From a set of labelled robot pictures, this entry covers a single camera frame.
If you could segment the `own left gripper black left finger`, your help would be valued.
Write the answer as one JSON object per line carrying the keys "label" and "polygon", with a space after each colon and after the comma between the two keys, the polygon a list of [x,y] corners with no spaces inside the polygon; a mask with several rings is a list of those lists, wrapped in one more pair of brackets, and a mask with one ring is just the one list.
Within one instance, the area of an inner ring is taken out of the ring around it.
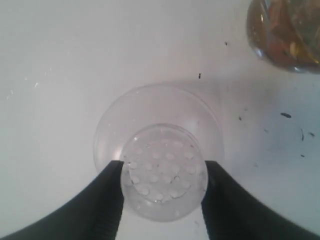
{"label": "own left gripper black left finger", "polygon": [[6,240],[114,240],[123,213],[123,162],[112,160],[77,196]]}

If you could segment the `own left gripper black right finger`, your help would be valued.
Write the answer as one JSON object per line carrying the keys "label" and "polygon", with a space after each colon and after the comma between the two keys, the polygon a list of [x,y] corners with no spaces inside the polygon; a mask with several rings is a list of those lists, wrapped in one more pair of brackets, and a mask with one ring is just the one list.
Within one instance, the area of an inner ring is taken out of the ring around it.
{"label": "own left gripper black right finger", "polygon": [[211,240],[318,240],[241,187],[217,162],[206,161],[208,186],[201,203]]}

